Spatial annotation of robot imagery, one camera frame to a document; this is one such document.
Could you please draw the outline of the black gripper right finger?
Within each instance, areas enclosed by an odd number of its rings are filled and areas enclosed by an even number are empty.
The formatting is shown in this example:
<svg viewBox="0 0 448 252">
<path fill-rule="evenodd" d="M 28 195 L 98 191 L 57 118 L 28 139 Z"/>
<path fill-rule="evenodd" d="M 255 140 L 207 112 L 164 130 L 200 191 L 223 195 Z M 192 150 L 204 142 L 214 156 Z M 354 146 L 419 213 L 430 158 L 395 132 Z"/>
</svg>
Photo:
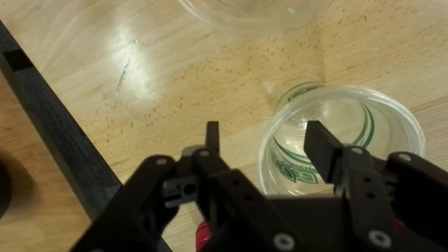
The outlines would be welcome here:
<svg viewBox="0 0 448 252">
<path fill-rule="evenodd" d="M 336 181 L 336 158 L 343 144 L 319 122 L 307 123 L 304 151 L 326 184 Z"/>
</svg>

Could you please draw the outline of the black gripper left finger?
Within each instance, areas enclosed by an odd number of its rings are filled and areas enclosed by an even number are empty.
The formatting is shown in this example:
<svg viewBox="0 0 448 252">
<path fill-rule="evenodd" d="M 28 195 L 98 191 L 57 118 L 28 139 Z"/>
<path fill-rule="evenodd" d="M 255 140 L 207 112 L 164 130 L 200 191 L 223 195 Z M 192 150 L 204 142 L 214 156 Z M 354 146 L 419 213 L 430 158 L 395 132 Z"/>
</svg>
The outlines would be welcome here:
<svg viewBox="0 0 448 252">
<path fill-rule="evenodd" d="M 206 153 L 209 156 L 220 153 L 220 125 L 216 121 L 206 125 Z"/>
</svg>

